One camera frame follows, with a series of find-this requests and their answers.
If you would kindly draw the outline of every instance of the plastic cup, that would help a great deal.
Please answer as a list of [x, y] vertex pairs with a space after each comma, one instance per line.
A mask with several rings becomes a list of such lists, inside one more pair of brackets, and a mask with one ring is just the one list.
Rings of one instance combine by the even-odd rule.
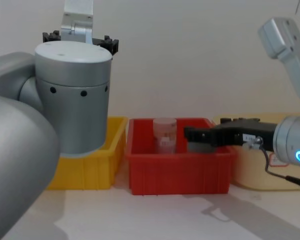
[[153, 136], [155, 151], [158, 154], [173, 154], [176, 152], [177, 120], [175, 118], [156, 118], [153, 120]]

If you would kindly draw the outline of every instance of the red bin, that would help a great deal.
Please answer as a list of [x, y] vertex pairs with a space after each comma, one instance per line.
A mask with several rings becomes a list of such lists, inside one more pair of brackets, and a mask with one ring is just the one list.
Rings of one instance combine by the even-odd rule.
[[176, 153], [156, 154], [153, 119], [129, 121], [125, 157], [133, 195], [226, 194], [237, 156], [232, 147], [213, 153], [187, 152], [184, 127], [211, 128], [205, 118], [177, 118]]

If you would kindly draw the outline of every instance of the yellow plastic bin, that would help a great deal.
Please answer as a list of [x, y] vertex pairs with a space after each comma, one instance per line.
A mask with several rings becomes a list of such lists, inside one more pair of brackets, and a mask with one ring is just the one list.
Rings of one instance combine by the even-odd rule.
[[115, 182], [126, 146], [126, 117], [109, 117], [102, 148], [82, 158], [61, 157], [48, 190], [102, 190]]

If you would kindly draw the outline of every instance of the table surface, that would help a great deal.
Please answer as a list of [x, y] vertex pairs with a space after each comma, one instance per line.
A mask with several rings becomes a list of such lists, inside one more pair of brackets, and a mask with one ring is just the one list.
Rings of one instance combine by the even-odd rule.
[[300, 191], [133, 196], [125, 164], [110, 190], [46, 191], [4, 240], [300, 240]]

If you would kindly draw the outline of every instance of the cable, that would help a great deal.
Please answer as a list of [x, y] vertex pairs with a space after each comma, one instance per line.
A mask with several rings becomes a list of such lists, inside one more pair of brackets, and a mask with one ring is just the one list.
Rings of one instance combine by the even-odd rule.
[[299, 10], [299, 7], [300, 7], [300, 0], [298, 1], [298, 4], [297, 4], [297, 6], [296, 6], [294, 15], [297, 15], [298, 10]]
[[272, 175], [272, 176], [275, 176], [277, 178], [281, 178], [281, 179], [285, 179], [287, 180], [288, 182], [290, 183], [293, 183], [293, 184], [296, 184], [296, 185], [299, 185], [300, 186], [300, 178], [297, 178], [297, 177], [294, 177], [294, 176], [283, 176], [283, 175], [280, 175], [280, 174], [277, 174], [277, 173], [274, 173], [272, 171], [269, 171], [269, 165], [270, 165], [270, 160], [269, 160], [269, 156], [268, 156], [268, 153], [267, 151], [264, 149], [263, 145], [260, 144], [260, 147], [259, 149], [262, 151], [264, 157], [265, 157], [265, 167], [264, 167], [264, 170], [266, 171], [266, 173]]
[[286, 177], [283, 176], [283, 175], [280, 175], [280, 174], [277, 174], [277, 173], [274, 173], [274, 172], [269, 171], [268, 168], [269, 168], [269, 165], [270, 165], [270, 160], [269, 160], [268, 153], [267, 153], [267, 151], [263, 148], [262, 145], [260, 146], [260, 150], [263, 152], [263, 155], [264, 155], [264, 157], [265, 157], [265, 167], [264, 167], [264, 170], [265, 170], [268, 174], [270, 174], [270, 175], [272, 175], [272, 176], [275, 176], [275, 177], [278, 177], [278, 178], [282, 178], [282, 179], [286, 179]]

